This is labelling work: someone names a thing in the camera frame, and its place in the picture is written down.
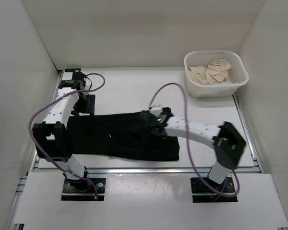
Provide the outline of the black trousers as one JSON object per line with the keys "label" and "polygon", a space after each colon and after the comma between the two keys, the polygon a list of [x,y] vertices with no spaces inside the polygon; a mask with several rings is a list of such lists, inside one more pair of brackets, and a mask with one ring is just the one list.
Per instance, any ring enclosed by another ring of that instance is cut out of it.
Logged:
{"label": "black trousers", "polygon": [[73,153],[139,161],[178,161],[177,137],[157,137],[137,120],[139,113],[71,116],[67,131]]}

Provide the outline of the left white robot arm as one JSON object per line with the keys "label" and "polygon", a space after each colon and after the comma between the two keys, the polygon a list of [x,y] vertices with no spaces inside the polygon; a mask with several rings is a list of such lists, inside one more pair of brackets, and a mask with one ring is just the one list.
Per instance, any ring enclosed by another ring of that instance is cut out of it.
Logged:
{"label": "left white robot arm", "polygon": [[36,145],[39,158],[54,164],[81,192],[97,192],[96,185],[87,177],[87,169],[73,155],[72,139],[67,131],[70,115],[93,115],[95,96],[86,88],[88,76],[80,69],[72,70],[69,78],[62,79],[57,98],[44,107],[47,116],[41,123],[29,121],[29,134]]}

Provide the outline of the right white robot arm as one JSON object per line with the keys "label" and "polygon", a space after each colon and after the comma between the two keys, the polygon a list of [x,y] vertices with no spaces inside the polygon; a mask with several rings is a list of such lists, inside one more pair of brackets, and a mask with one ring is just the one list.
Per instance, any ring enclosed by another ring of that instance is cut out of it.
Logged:
{"label": "right white robot arm", "polygon": [[213,192],[224,184],[227,175],[237,169],[246,141],[230,122],[206,125],[179,118],[168,107],[141,111],[138,120],[160,137],[178,137],[204,144],[215,151],[216,162],[208,173],[206,187]]}

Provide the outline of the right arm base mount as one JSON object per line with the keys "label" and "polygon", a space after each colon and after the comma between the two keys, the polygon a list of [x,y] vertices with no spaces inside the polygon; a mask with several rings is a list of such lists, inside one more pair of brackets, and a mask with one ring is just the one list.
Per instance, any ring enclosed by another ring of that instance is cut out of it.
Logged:
{"label": "right arm base mount", "polygon": [[[227,197],[220,196],[213,193],[198,177],[190,178],[191,191],[192,191],[192,202],[193,203],[233,203],[238,202],[237,196]],[[218,190],[219,192],[231,194],[236,192],[235,185],[231,176],[223,181],[222,184],[213,184],[212,181],[208,181],[209,184]]]}

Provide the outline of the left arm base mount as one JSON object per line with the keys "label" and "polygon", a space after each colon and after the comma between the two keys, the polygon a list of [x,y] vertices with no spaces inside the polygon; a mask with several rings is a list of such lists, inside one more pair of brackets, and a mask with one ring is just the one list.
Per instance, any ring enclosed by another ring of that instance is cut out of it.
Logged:
{"label": "left arm base mount", "polygon": [[62,201],[104,201],[106,177],[90,178],[91,182],[76,179],[64,179]]}

